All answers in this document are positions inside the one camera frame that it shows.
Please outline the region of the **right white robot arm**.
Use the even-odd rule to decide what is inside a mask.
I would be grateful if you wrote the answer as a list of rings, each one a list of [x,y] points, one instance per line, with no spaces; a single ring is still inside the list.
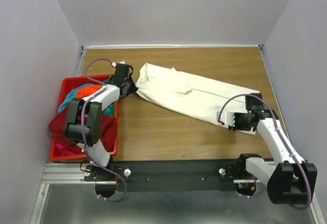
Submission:
[[[274,164],[257,154],[242,154],[235,166],[239,178],[250,175],[266,186],[274,204],[307,209],[313,198],[317,168],[301,157],[282,129],[277,114],[263,101],[260,93],[245,94],[245,112],[228,112],[227,125],[233,131],[258,132],[268,146]]]

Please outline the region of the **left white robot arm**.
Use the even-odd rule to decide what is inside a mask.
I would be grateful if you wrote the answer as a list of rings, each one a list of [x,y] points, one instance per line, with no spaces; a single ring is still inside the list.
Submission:
[[[64,136],[77,144],[96,166],[96,175],[103,181],[117,175],[110,165],[111,156],[101,141],[103,110],[110,104],[137,91],[132,79],[133,67],[125,62],[109,62],[114,68],[112,80],[107,84],[85,77],[100,85],[100,89],[85,98],[73,98],[67,106]]]

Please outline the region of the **white t shirt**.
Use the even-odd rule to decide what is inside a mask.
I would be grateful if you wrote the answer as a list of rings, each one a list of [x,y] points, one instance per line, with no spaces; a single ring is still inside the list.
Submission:
[[[244,94],[256,90],[237,86],[174,68],[145,63],[136,82],[143,99],[177,113],[218,125],[227,112],[246,113]]]

